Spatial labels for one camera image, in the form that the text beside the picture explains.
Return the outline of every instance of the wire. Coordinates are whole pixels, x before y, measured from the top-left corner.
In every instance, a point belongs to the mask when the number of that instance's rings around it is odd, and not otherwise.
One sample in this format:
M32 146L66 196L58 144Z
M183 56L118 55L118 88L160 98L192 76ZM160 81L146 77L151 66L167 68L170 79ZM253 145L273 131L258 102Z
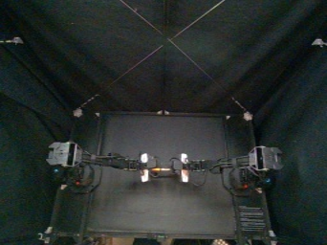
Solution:
M224 182L224 177L223 177L223 172L222 172L222 182L223 182L223 188L230 192L231 195L237 196L237 197L250 197L249 195L241 195L237 194L231 188L227 187L226 182Z
M196 186L196 187L204 186L204 184L207 182L207 175L208 175L208 170L204 171L204 180L203 180L203 183L198 184L195 182L191 182L194 184L194 186Z
M175 42L172 42L172 38L167 40L172 46L180 51L180 53L186 56L186 58L190 60L190 62L195 65L195 67L200 70L200 72L207 76L208 79L211 79L211 81L214 81L220 88L223 89L223 91L229 94L227 89L222 86L222 84L210 76L210 74L204 71L204 69L199 66L199 64L192 60L192 58L188 56L188 54L182 50L182 48L178 46L178 44ZM245 112L249 112L247 108L242 105L242 103L235 99L235 97L230 97L231 100L238 104L238 106L243 109Z
M140 17L140 19L156 30L156 32L159 34L163 34L162 31L155 27L154 24L151 24L151 22L138 13L138 11L123 1L123 0L119 0L124 5L126 7Z
M91 101L94 101L95 99L96 99L96 97L99 97L100 96L100 94L103 94L104 93L104 91L107 90L107 88L114 84L114 83L116 83L142 63L143 63L143 61L146 61L160 49L162 49L162 47L163 47L164 45L162 45L155 51L152 51L151 52L151 54L146 57L146 58L143 58L138 63L136 63L136 65L134 65L128 70L127 70L127 72L116 79L116 80L114 80L100 91L99 91L99 93L92 97L92 98L90 98L79 107L78 107L78 109L82 109Z
M196 20L175 35L171 39L176 38L226 0L220 1L206 13L203 13Z

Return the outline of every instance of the black curtain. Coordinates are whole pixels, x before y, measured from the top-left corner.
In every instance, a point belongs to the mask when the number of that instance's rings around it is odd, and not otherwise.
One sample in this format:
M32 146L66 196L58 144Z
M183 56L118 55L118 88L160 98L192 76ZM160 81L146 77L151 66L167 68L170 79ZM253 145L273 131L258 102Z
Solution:
M326 71L327 50L313 48L257 115L259 144L283 151L285 167L269 193L282 244L327 244Z

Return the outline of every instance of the black panel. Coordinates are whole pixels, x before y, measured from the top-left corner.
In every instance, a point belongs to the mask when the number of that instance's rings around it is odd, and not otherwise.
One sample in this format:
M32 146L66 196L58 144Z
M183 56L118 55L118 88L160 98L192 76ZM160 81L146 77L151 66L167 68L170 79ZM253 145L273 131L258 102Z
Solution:
M164 163L180 153L190 159L219 159L226 151L223 137L223 118L110 115L102 154L119 152L138 158L146 152Z
M179 153L188 153L190 159L219 159L224 151L222 117L104 116L103 154L138 158L139 152L147 152L168 167ZM204 179L202 173L191 176L196 183ZM208 174L198 188L180 183L176 175L140 183L139 172L104 167L88 232L231 237L234 230L231 196L219 175Z

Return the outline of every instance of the metal frame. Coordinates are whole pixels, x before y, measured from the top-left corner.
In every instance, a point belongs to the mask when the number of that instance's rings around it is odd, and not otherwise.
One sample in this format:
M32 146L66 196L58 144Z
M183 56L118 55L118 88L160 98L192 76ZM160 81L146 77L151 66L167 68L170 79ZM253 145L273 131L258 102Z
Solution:
M218 114L190 114L190 113L174 113L172 115L158 115L156 113L128 113L128 112L114 112L114 113L104 113L99 117L98 120L98 154L102 152L102 146L103 146L103 139L104 139L104 117L107 115L143 115L143 116L159 116L159 117L218 117L223 118L223 131L224 131L224 153L227 157L233 157L230 152L231 148L229 147L229 142L230 142L230 137L229 137L229 120L223 115ZM255 146L255 139L254 139L254 133L253 133L253 123L246 122L247 124L246 127L249 128L250 132L250 140L251 146ZM55 226L56 219L59 218L59 212L60 212L60 198L63 198L63 195L60 194L60 190L58 190L58 195L56 195L56 202L55 202L55 207L54 207L54 214L51 218L51 227ZM82 220L80 220L80 227L78 229L76 233L66 233L60 232L59 234L55 234L55 237L59 236L71 236L78 244L82 244L84 237L92 236L92 237L106 237L106 236L112 236L112 237L139 237L139 238L163 238L163 237L170 237L170 238L188 238L188 239L237 239L239 244L245 245L247 244L249 240L251 239L258 239L265 242L265 244L271 244L273 237L270 236L270 231L271 231L271 222L270 222L270 215L269 215L269 208L267 208L267 201L266 201L266 195L265 192L262 194L258 194L253 198L245 198L245 197L238 197L238 196L231 196L233 198L233 204L234 204L234 210L235 210L235 236L231 235L216 235L216 234L207 234L207 235L188 235L188 234L163 234L163 233L148 233L148 232L128 232L126 233L124 231L119 232L112 232L112 233L104 233L104 232L88 232L87 231L87 222L88 222L88 217L90 217L90 211L91 211L91 204L94 200L94 192L86 194L87 195L87 201L83 203L83 214L82 214ZM241 206L247 206L250 205L253 207L253 203L255 203L258 208L262 208L263 210L263 219L266 223L266 229L265 233L247 233L242 231L242 215L241 215Z

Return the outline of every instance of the black cable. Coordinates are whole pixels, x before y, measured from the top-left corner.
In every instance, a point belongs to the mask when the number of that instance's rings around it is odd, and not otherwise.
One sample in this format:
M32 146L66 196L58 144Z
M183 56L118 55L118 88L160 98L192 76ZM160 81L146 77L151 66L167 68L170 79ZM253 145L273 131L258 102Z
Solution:
M204 186L204 184L207 182L207 175L208 175L208 170L204 171L204 180L203 180L203 183L202 184L198 184L195 182L191 182L194 184L194 186L196 186L196 187Z
M237 197L250 197L249 195L241 195L241 194L237 194L231 188L227 187L226 185L226 182L224 182L224 177L223 177L223 172L222 172L222 182L223 182L223 188L230 192L231 195L237 196Z

